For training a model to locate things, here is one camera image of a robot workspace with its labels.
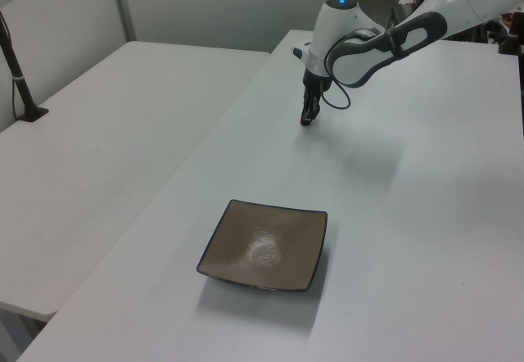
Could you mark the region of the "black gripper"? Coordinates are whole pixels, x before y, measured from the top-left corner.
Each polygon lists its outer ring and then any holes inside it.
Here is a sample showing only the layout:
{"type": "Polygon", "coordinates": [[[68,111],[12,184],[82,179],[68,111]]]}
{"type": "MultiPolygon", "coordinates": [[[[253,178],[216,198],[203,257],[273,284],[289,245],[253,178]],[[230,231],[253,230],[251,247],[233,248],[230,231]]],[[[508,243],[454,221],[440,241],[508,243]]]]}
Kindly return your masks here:
{"type": "Polygon", "coordinates": [[[320,112],[320,100],[322,94],[312,92],[326,92],[332,85],[332,79],[328,76],[316,75],[308,69],[302,79],[305,86],[303,108],[300,114],[300,124],[310,125],[311,121],[315,120],[320,112]]]}

